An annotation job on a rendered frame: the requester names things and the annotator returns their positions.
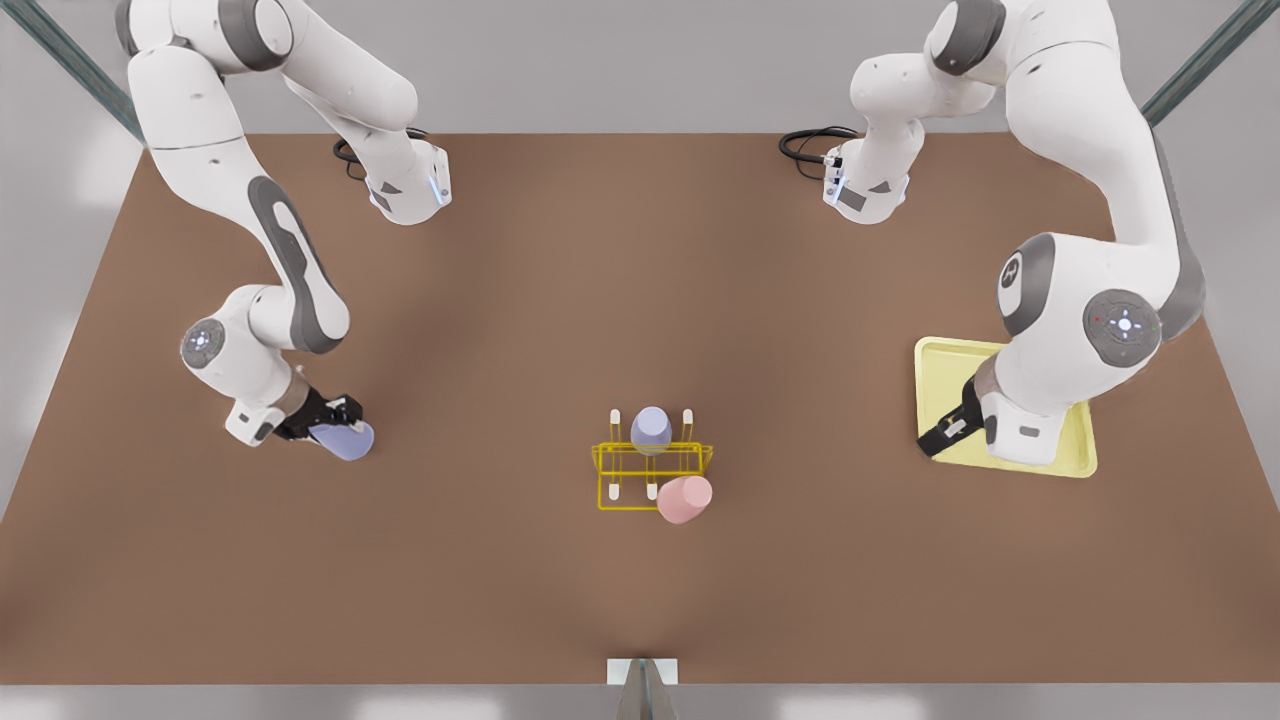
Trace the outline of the lavender blue cup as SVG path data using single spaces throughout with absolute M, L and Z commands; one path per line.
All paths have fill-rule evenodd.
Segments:
M 648 406 L 634 418 L 630 439 L 636 451 L 645 456 L 663 454 L 673 437 L 668 414 L 658 406 Z
M 355 424 L 316 424 L 308 428 L 310 439 L 346 461 L 364 457 L 374 445 L 375 433 L 366 421 Z

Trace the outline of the pale yellow tray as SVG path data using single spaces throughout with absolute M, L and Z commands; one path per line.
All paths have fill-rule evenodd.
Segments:
M 925 433 L 961 404 L 963 383 L 1002 343 L 927 336 L 914 348 L 916 432 Z M 1065 416 L 1055 460 L 1048 466 L 1028 466 L 992 457 L 986 450 L 986 434 L 978 430 L 934 457 L 937 462 L 992 468 L 1007 471 L 1087 478 L 1097 468 L 1097 452 L 1091 410 L 1075 404 Z

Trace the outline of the pink cup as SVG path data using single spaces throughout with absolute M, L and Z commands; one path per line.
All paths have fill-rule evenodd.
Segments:
M 713 487 L 705 477 L 686 475 L 664 483 L 655 500 L 658 512 L 669 523 L 685 524 L 710 503 Z

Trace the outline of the silver frame post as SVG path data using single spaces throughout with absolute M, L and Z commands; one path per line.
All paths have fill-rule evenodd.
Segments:
M 668 687 L 678 683 L 677 659 L 608 659 L 605 683 L 621 685 L 616 720 L 678 720 Z
M 1242 0 L 1235 10 L 1146 101 L 1140 111 L 1155 128 L 1183 104 L 1276 10 L 1280 0 Z
M 0 0 L 0 9 L 134 138 L 146 145 L 127 92 L 40 6 L 38 0 Z

